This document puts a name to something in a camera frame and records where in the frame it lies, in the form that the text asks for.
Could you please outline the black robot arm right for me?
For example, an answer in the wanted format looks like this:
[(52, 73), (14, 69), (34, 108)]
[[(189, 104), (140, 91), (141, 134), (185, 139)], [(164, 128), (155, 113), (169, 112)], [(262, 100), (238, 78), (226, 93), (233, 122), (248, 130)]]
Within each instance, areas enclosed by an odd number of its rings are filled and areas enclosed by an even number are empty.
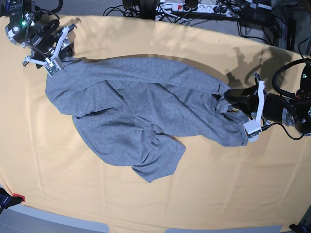
[(0, 15), (9, 17), (5, 27), (7, 39), (18, 46), (29, 47), (31, 55), (25, 58), (29, 62), (44, 66), (47, 62), (59, 58), (72, 57), (73, 44), (65, 33), (73, 30), (75, 25), (59, 28), (58, 12), (63, 1), (53, 10), (41, 9), (34, 0), (7, 0), (0, 8)]

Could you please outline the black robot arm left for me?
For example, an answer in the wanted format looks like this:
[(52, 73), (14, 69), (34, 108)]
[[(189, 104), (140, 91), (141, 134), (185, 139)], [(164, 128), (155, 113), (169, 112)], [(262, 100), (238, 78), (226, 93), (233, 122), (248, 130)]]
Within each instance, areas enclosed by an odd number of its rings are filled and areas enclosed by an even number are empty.
[[(295, 93), (281, 89), (277, 79), (281, 73), (293, 66), (304, 64), (300, 87)], [(302, 58), (278, 69), (272, 77), (276, 94), (266, 92), (265, 82), (255, 73), (256, 84), (246, 89), (230, 89), (224, 98), (236, 109), (246, 114), (250, 121), (243, 125), (250, 142), (258, 139), (259, 134), (271, 126), (283, 129), (293, 126), (299, 138), (311, 134), (311, 60)]]

